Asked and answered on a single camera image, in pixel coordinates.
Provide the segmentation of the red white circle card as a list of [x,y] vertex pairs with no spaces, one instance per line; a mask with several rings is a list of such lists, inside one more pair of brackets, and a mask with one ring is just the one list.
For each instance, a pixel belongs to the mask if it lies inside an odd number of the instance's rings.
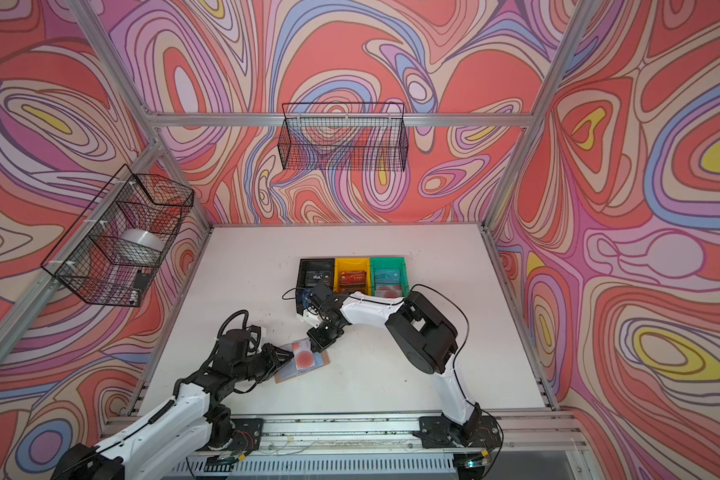
[[293,363],[297,372],[313,370],[325,364],[321,353],[311,351],[309,339],[294,341],[290,346],[294,353]]

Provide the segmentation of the tan leather card holder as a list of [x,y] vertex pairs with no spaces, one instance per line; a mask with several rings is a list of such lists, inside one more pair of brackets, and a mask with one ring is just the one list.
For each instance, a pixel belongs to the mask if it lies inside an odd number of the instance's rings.
[[313,352],[309,338],[303,338],[282,345],[281,349],[293,354],[293,358],[275,375],[276,383],[300,377],[309,372],[325,367],[330,363],[326,352]]

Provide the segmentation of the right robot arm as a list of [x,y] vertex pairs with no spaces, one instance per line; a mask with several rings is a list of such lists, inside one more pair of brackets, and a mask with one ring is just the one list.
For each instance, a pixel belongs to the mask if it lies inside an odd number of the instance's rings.
[[501,426],[459,379],[457,328],[424,294],[412,291],[405,297],[381,298],[336,293],[319,284],[306,291],[302,303],[320,319],[308,331],[314,352],[332,346],[349,326],[383,328],[409,363],[432,378],[441,413],[419,418],[413,435],[424,448],[481,447],[491,452],[503,445]]

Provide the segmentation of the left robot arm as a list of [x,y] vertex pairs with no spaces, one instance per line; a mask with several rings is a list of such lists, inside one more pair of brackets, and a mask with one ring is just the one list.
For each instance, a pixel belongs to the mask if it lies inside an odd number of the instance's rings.
[[294,354],[262,341],[249,312],[230,315],[217,331],[208,357],[178,379],[162,404],[94,446],[79,443],[58,461],[54,479],[160,479],[172,464],[202,447],[223,450],[236,431],[223,401],[274,377]]

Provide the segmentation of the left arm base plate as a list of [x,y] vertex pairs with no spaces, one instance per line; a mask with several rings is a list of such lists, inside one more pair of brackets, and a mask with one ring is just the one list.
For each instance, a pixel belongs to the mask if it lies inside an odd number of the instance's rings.
[[206,448],[250,454],[259,449],[264,426],[263,418],[222,420],[214,424]]

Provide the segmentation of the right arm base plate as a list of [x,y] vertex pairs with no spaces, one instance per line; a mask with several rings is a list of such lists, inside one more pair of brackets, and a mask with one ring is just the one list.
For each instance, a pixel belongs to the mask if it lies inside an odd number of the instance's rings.
[[464,425],[444,415],[423,416],[412,435],[425,449],[481,448],[491,451],[502,444],[499,426],[492,417],[481,415]]

